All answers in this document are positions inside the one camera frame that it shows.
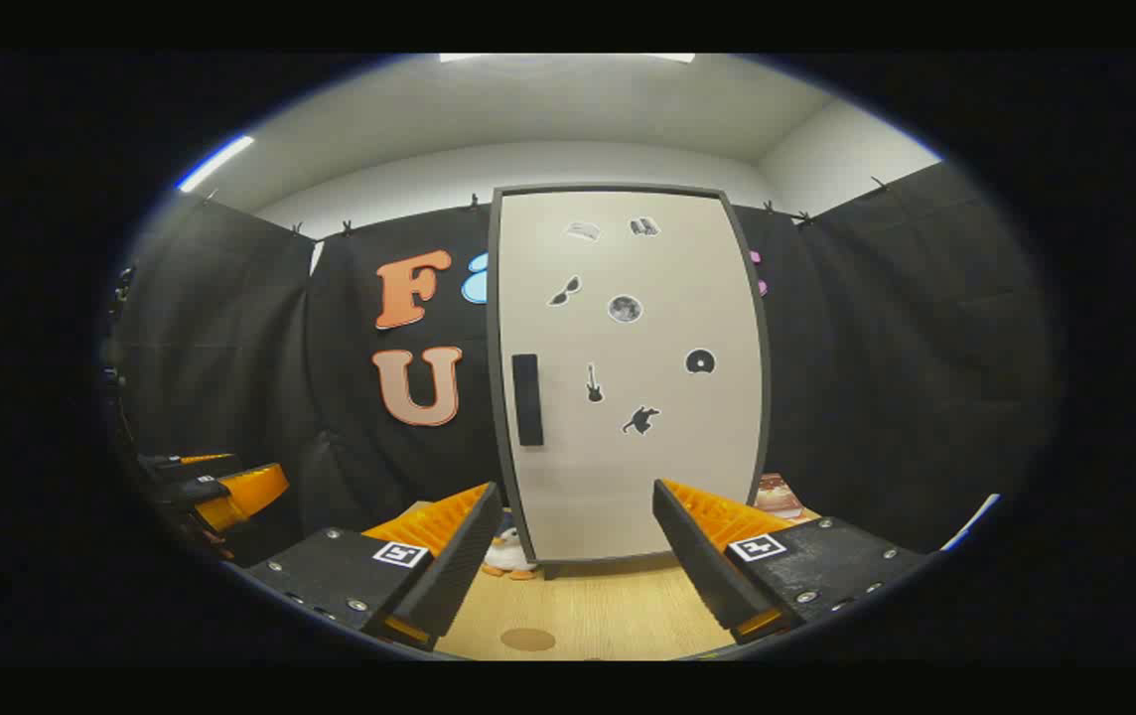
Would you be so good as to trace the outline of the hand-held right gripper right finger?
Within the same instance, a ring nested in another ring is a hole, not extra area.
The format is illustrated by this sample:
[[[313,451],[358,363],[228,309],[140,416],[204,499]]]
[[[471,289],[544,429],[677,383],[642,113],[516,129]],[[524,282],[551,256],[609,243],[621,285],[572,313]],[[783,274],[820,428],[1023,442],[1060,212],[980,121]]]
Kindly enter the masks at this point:
[[[670,480],[651,514],[701,602],[736,645],[854,612],[932,562],[840,517],[782,519]]]

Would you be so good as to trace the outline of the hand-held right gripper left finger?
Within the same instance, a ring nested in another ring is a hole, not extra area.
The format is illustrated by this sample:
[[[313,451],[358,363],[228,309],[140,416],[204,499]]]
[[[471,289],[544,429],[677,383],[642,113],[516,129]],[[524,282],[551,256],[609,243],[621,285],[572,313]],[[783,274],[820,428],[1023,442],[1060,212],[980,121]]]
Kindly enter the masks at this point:
[[[381,647],[435,650],[496,535],[500,487],[481,483],[412,512],[369,510],[346,488],[329,498],[294,543],[231,573],[311,626]]]

